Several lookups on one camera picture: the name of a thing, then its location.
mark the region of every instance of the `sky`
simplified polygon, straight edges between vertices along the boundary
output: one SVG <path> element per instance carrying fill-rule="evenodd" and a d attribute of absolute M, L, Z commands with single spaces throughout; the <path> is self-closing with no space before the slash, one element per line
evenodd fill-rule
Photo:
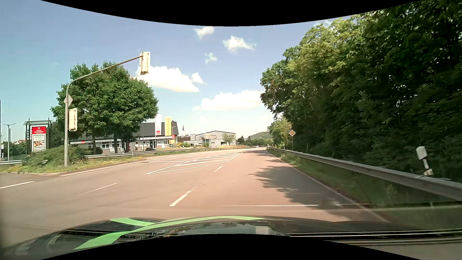
<path fill-rule="evenodd" d="M 283 59 L 313 26 L 176 25 L 110 16 L 36 0 L 6 0 L 0 10 L 1 134 L 24 139 L 25 121 L 54 120 L 56 92 L 76 64 L 121 62 L 151 53 L 148 75 L 124 64 L 159 99 L 159 114 L 186 134 L 213 130 L 247 137 L 266 131 L 273 116 L 260 101 L 262 72 Z"/>

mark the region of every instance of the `grass verge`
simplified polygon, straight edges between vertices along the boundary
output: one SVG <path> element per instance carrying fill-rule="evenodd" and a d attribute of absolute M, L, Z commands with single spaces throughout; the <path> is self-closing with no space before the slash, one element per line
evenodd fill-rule
<path fill-rule="evenodd" d="M 462 227 L 462 204 L 453 199 L 272 149 L 267 151 L 345 196 L 369 204 L 372 211 L 393 223 L 422 229 Z"/>

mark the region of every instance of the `traffic light pole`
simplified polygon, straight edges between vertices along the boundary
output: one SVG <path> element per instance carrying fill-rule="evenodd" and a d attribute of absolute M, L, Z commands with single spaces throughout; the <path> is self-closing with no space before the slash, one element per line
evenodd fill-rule
<path fill-rule="evenodd" d="M 103 70 L 107 70 L 109 68 L 113 68 L 113 67 L 119 66 L 121 64 L 131 62 L 131 61 L 139 59 L 141 57 L 143 57 L 143 55 L 140 55 L 140 56 L 135 57 L 133 59 L 129 59 L 129 60 L 126 60 L 124 62 L 121 62 L 121 63 L 115 64 L 115 65 L 100 69 L 99 71 L 92 72 L 92 73 L 87 74 L 85 76 L 81 76 L 80 78 L 77 78 L 77 79 L 71 81 L 71 83 L 69 83 L 69 85 L 66 88 L 66 97 L 64 98 L 64 104 L 65 104 L 65 107 L 66 107 L 65 110 L 64 110 L 64 167 L 67 167 L 68 164 L 69 164 L 69 160 L 68 160 L 68 155 L 69 155 L 69 152 L 68 152 L 69 151 L 68 150 L 69 149 L 69 136 L 68 136 L 68 132 L 69 132 L 69 129 L 68 129 L 69 128 L 69 102 L 68 102 L 68 97 L 69 97 L 69 87 L 71 86 L 71 84 L 74 83 L 75 81 L 78 81 L 78 80 L 81 80 L 83 78 L 94 75 L 96 73 L 102 72 Z"/>

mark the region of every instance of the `asphalt road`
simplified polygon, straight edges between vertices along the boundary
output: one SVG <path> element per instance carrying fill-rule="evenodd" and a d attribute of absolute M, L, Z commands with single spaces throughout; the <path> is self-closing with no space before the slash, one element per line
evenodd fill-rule
<path fill-rule="evenodd" d="M 332 198 L 343 209 L 330 209 Z M 383 221 L 265 148 L 153 157 L 59 176 L 0 176 L 3 246 L 115 217 L 220 215 Z"/>

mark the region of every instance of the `warehouse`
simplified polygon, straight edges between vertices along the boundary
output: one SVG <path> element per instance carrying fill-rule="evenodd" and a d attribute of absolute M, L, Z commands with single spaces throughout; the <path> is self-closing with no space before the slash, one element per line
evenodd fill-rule
<path fill-rule="evenodd" d="M 222 146 L 227 146 L 228 143 L 225 142 L 222 138 L 223 134 L 227 134 L 228 136 L 234 135 L 236 136 L 236 133 L 231 133 L 231 132 L 224 132 L 224 131 L 210 131 L 198 135 L 191 134 L 189 137 L 182 137 L 178 141 L 179 142 L 187 142 L 190 143 L 191 145 L 204 145 L 205 143 L 209 143 L 209 147 L 222 147 Z M 231 146 L 236 145 L 236 140 L 231 142 Z"/>
<path fill-rule="evenodd" d="M 170 140 L 175 140 L 178 135 L 178 126 L 176 121 L 171 122 L 172 135 L 165 136 L 165 122 L 162 122 L 161 125 L 161 134 L 156 135 L 156 123 L 141 123 L 140 130 L 135 134 L 137 137 L 134 142 L 130 143 L 130 150 L 132 148 L 134 151 L 144 151 L 147 148 L 160 149 L 169 146 Z M 104 154 L 114 153 L 114 136 L 110 135 L 108 137 L 97 137 L 95 138 L 96 147 L 101 147 Z M 91 136 L 83 135 L 77 140 L 71 140 L 70 144 L 77 144 L 79 147 L 90 149 L 93 148 L 93 140 Z M 122 147 L 125 147 L 125 142 L 122 142 L 121 139 L 118 139 L 117 147 L 118 151 L 122 151 Z"/>

